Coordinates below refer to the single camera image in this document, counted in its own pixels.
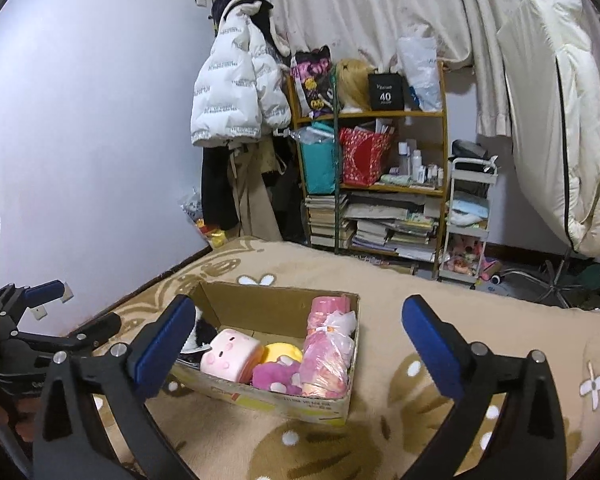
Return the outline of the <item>teal bag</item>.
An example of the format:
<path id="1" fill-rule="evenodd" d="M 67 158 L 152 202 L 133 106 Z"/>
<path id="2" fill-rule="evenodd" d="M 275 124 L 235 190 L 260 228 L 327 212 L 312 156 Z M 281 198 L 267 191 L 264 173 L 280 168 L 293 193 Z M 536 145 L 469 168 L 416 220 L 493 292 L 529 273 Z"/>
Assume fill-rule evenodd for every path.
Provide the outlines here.
<path id="1" fill-rule="evenodd" d="M 300 128 L 296 134 L 300 144 L 306 192 L 328 195 L 335 192 L 335 130 L 317 122 Z"/>

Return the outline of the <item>black purple printed bag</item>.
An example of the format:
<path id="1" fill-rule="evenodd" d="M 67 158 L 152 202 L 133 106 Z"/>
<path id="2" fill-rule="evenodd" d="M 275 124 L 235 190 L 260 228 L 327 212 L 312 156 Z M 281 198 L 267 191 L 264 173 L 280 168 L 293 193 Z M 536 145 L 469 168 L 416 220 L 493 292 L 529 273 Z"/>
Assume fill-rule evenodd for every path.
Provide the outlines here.
<path id="1" fill-rule="evenodd" d="M 329 47 L 297 51 L 290 60 L 290 73 L 302 116 L 317 118 L 334 112 Z"/>

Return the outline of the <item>white wall socket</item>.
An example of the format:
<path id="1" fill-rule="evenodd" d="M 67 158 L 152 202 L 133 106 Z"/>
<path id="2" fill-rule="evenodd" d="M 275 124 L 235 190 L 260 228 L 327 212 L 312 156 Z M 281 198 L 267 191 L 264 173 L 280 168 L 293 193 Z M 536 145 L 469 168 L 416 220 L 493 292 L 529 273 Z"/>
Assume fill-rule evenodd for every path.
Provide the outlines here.
<path id="1" fill-rule="evenodd" d="M 64 289 L 62 290 L 60 301 L 65 304 L 73 298 L 73 291 L 67 282 L 63 282 L 62 286 L 64 286 Z"/>

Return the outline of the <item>blonde wig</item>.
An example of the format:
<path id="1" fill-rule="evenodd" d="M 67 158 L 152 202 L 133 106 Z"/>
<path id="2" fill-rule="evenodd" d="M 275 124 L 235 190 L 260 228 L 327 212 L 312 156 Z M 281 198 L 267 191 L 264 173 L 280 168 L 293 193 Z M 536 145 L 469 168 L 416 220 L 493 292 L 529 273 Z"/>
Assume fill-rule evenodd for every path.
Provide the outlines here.
<path id="1" fill-rule="evenodd" d="M 358 58 L 343 58 L 336 64 L 340 110 L 345 113 L 370 112 L 368 76 L 376 70 Z"/>

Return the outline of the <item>white wall switch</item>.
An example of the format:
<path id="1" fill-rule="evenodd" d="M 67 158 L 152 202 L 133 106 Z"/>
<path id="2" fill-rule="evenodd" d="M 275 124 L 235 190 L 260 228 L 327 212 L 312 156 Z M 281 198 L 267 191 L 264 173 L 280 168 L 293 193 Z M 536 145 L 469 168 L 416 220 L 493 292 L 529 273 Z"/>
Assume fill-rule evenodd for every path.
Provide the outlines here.
<path id="1" fill-rule="evenodd" d="M 31 309 L 31 313 L 35 319 L 35 321 L 41 321 L 43 318 L 46 318 L 47 311 L 44 306 L 37 306 Z"/>

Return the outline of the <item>pink plastic bundle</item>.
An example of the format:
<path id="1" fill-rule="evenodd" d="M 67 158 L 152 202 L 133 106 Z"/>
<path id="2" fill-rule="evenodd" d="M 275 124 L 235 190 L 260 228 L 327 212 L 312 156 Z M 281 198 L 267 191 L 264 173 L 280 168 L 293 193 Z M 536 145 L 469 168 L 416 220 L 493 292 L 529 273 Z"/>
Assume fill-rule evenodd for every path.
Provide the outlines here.
<path id="1" fill-rule="evenodd" d="M 299 368 L 302 396 L 340 399 L 347 393 L 357 327 L 349 297 L 312 300 Z"/>

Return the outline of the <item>white puffer jacket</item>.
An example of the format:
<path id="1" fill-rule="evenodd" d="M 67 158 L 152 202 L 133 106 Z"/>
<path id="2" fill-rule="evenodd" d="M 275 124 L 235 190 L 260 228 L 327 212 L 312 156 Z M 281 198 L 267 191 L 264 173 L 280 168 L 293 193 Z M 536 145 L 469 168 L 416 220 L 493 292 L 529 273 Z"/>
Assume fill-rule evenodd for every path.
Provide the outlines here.
<path id="1" fill-rule="evenodd" d="M 254 143 L 286 128 L 283 90 L 288 42 L 268 0 L 230 0 L 194 87 L 190 136 L 198 148 Z"/>

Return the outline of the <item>clear plastic bag on shelf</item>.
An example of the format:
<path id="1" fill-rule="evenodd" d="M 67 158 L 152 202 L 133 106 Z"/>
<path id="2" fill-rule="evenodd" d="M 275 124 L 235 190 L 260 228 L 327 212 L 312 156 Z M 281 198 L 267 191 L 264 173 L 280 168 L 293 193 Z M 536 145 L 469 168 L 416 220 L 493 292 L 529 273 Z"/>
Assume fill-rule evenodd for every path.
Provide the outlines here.
<path id="1" fill-rule="evenodd" d="M 418 108 L 427 113 L 441 112 L 437 41 L 432 37 L 403 36 L 396 42 L 396 50 Z"/>

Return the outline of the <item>snack bag by wall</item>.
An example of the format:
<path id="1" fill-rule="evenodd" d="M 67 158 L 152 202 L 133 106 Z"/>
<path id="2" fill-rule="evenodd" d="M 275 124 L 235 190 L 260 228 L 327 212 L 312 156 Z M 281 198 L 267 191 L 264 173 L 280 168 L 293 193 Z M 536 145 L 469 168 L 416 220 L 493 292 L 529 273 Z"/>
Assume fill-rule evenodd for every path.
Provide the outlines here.
<path id="1" fill-rule="evenodd" d="M 187 220 L 204 236 L 213 249 L 218 249 L 227 243 L 224 231 L 218 226 L 212 226 L 204 221 L 201 196 L 192 188 L 180 200 L 180 208 L 186 214 Z"/>

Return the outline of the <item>pink roll plush pillow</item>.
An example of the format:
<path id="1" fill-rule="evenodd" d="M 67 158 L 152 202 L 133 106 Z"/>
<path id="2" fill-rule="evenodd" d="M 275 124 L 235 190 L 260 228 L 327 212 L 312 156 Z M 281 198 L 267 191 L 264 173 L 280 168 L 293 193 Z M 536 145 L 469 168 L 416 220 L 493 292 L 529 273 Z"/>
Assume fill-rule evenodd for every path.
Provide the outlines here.
<path id="1" fill-rule="evenodd" d="M 200 361 L 200 370 L 228 382 L 249 384 L 263 352 L 264 345 L 256 338 L 226 328 L 210 342 L 210 349 Z"/>

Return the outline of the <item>cream curtain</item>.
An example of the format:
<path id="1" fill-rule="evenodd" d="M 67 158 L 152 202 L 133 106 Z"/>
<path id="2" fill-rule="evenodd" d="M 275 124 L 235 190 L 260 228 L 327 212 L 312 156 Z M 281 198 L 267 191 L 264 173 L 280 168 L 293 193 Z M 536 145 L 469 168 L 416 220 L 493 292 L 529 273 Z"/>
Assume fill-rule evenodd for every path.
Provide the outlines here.
<path id="1" fill-rule="evenodd" d="M 496 33 L 522 0 L 273 0 L 277 26 L 294 50 L 327 46 L 334 58 L 364 58 L 386 70 L 396 42 L 411 32 L 437 40 L 452 70 L 471 66 L 477 78 L 477 131 L 509 136 L 503 60 Z M 600 11 L 582 1 L 581 25 L 600 72 Z"/>

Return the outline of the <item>white rolling cart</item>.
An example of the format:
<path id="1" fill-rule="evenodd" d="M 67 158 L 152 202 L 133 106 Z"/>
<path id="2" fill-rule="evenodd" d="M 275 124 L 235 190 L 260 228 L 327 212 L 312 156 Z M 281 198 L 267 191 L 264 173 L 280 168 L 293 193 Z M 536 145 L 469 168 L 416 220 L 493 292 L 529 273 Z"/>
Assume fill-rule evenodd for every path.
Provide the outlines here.
<path id="1" fill-rule="evenodd" d="M 490 196 L 498 182 L 497 160 L 496 156 L 451 158 L 439 281 L 462 283 L 471 289 L 480 281 L 490 232 Z"/>

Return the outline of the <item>yellow plush toy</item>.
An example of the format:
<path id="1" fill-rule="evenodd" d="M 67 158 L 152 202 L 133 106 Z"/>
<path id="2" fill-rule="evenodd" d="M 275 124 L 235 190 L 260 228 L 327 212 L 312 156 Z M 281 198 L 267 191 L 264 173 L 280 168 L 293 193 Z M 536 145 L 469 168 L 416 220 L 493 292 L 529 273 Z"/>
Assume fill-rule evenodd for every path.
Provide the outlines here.
<path id="1" fill-rule="evenodd" d="M 272 342 L 266 344 L 260 363 L 276 362 L 281 356 L 301 362 L 303 359 L 302 351 L 294 344 L 288 342 Z"/>

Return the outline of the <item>cardboard storage box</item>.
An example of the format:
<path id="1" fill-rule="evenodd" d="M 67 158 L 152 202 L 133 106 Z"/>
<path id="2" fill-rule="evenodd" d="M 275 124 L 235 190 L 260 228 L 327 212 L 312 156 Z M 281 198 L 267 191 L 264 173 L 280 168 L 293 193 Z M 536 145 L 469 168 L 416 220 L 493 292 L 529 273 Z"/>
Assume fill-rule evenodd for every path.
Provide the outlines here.
<path id="1" fill-rule="evenodd" d="M 188 292 L 201 317 L 217 330 L 234 330 L 261 344 L 293 344 L 306 339 L 306 320 L 316 297 L 338 292 L 201 281 Z M 178 359 L 171 370 L 183 386 L 211 399 L 290 419 L 340 427 L 347 421 L 352 387 L 337 399 L 305 398 L 266 392 L 196 370 Z"/>

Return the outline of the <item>black box with 40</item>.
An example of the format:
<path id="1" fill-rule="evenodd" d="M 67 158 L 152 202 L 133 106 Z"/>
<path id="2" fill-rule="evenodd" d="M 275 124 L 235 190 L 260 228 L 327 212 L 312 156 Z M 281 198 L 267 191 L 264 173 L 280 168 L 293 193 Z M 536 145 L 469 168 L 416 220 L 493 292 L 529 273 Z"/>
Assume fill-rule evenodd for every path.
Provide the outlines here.
<path id="1" fill-rule="evenodd" d="M 398 73 L 368 75 L 370 109 L 380 112 L 404 110 L 403 77 Z"/>

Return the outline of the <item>stack of books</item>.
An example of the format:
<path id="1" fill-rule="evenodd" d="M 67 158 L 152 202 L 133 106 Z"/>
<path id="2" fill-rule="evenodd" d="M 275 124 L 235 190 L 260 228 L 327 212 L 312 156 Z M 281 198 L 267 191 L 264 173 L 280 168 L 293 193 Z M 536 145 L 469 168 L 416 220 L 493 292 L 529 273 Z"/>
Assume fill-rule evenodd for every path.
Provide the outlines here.
<path id="1" fill-rule="evenodd" d="M 442 199 L 427 194 L 342 190 L 304 200 L 313 246 L 433 264 Z"/>

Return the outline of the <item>red patterned bag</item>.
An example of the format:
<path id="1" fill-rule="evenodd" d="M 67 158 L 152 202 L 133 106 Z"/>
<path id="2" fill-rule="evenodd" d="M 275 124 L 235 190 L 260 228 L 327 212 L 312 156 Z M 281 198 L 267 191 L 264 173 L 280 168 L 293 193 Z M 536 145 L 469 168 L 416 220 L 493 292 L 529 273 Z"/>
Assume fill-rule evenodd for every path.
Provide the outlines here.
<path id="1" fill-rule="evenodd" d="M 375 132 L 362 128 L 342 128 L 341 181 L 346 185 L 370 186 L 385 169 L 393 132 Z"/>

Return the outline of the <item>beige trench coat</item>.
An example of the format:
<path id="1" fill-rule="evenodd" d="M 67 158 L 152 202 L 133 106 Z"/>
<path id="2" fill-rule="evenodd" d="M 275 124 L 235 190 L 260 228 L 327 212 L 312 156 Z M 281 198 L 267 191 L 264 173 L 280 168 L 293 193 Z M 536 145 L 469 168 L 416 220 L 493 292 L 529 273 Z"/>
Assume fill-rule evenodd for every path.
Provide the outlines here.
<path id="1" fill-rule="evenodd" d="M 258 143 L 235 145 L 230 151 L 228 176 L 233 188 L 239 233 L 280 242 L 283 237 L 263 179 L 263 175 L 269 172 L 283 173 L 270 136 Z"/>

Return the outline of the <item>purple plush toy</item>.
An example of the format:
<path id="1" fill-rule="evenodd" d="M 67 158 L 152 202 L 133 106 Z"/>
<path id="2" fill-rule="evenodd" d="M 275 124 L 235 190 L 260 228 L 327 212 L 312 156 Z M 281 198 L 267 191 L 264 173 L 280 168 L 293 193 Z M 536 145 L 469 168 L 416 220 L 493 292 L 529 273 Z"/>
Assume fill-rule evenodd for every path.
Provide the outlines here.
<path id="1" fill-rule="evenodd" d="M 252 372 L 251 385 L 267 392 L 301 396 L 300 362 L 280 356 L 275 362 L 258 364 Z"/>

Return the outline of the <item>wooden bookshelf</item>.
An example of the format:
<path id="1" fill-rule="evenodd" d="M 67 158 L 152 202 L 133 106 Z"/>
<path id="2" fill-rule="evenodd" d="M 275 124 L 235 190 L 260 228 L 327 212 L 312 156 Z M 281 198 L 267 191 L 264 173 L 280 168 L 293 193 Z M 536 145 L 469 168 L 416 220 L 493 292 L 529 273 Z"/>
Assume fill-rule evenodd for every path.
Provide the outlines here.
<path id="1" fill-rule="evenodd" d="M 309 194 L 306 192 L 306 181 L 300 152 L 300 144 L 296 134 L 300 128 L 321 122 L 335 130 L 336 164 L 335 164 L 335 192 L 328 195 L 338 195 L 342 190 L 391 192 L 413 194 L 427 194 L 438 196 L 441 202 L 441 217 L 439 234 L 441 236 L 440 252 L 437 261 L 433 264 L 421 263 L 413 260 L 393 258 L 366 254 L 365 252 L 352 252 L 344 250 L 317 247 L 309 242 L 308 220 L 306 232 L 308 243 L 313 248 L 330 250 L 335 254 L 352 256 L 374 256 L 389 260 L 406 261 L 415 264 L 426 264 L 432 268 L 439 265 L 443 245 L 443 216 L 444 202 L 448 195 L 448 179 L 446 178 L 445 164 L 448 160 L 448 121 L 446 110 L 427 113 L 422 110 L 395 110 L 394 112 L 380 112 L 371 110 L 363 113 L 345 113 L 334 110 L 331 115 L 309 118 L 301 115 L 299 100 L 294 88 L 292 77 L 286 79 L 287 93 L 291 100 L 291 129 L 294 132 L 299 151 L 301 185 L 304 199 Z M 379 180 L 370 186 L 346 185 L 341 181 L 341 146 L 339 133 L 342 128 L 362 128 L 375 132 L 393 132 L 393 141 L 389 148 L 385 169 Z M 303 202 L 304 218 L 306 207 Z"/>

